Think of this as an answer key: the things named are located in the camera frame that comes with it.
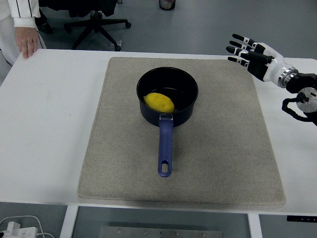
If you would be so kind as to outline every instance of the pan handle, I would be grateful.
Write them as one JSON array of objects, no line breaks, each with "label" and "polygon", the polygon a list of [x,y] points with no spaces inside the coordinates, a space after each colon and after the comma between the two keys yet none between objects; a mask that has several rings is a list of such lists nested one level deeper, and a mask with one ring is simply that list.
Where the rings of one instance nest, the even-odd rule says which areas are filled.
[{"label": "pan handle", "polygon": [[173,115],[161,114],[159,116],[159,148],[158,148],[158,174],[168,177],[172,173],[172,142],[173,142]]}]

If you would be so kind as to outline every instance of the white cable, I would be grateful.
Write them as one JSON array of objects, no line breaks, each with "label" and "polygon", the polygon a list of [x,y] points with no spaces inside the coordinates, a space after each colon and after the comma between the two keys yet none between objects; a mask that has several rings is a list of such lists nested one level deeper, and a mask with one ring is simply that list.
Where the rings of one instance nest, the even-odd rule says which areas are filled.
[{"label": "white cable", "polygon": [[26,216],[13,216],[13,217],[6,217],[6,218],[3,218],[1,221],[0,221],[0,225],[1,225],[1,223],[4,221],[4,220],[6,220],[6,219],[12,219],[12,218],[21,218],[21,217],[33,217],[33,218],[35,218],[37,221],[38,221],[38,223],[39,223],[39,225],[40,225],[40,230],[41,230],[41,235],[42,234],[44,234],[43,233],[43,229],[42,229],[42,225],[41,225],[41,222],[40,222],[40,220],[36,217],[36,216],[31,216],[31,215],[26,215]]},{"label": "white cable", "polygon": [[36,236],[39,236],[39,235],[48,235],[48,236],[51,236],[51,237],[53,237],[53,238],[55,238],[52,234],[50,234],[50,233],[36,233],[35,234]]}]

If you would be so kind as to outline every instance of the lemon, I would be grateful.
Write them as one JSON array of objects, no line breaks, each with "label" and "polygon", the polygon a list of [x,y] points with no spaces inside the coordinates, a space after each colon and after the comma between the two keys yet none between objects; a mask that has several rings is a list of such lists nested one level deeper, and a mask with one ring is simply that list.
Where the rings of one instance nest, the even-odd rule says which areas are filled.
[{"label": "lemon", "polygon": [[172,113],[174,111],[174,104],[171,99],[161,93],[149,93],[144,97],[145,104],[161,113]]}]

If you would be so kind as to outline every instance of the handle hole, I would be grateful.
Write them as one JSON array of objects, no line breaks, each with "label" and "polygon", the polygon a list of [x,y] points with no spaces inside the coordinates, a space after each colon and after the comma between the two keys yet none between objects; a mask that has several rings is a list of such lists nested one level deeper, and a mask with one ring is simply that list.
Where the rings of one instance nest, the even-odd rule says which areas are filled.
[{"label": "handle hole", "polygon": [[166,160],[162,161],[162,172],[163,173],[168,172],[168,162]]}]

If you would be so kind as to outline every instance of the black saucepan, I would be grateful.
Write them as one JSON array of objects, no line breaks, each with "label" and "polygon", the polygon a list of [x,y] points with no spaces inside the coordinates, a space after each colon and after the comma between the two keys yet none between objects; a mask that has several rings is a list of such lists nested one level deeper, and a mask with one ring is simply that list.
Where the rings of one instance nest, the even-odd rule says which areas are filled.
[{"label": "black saucepan", "polygon": [[[149,108],[144,103],[144,97],[153,92],[169,97],[175,106],[174,112],[162,113]],[[159,126],[158,174],[168,177],[172,173],[173,127],[183,124],[191,116],[198,96],[197,83],[181,69],[159,67],[140,78],[137,95],[143,117],[149,123]]]}]

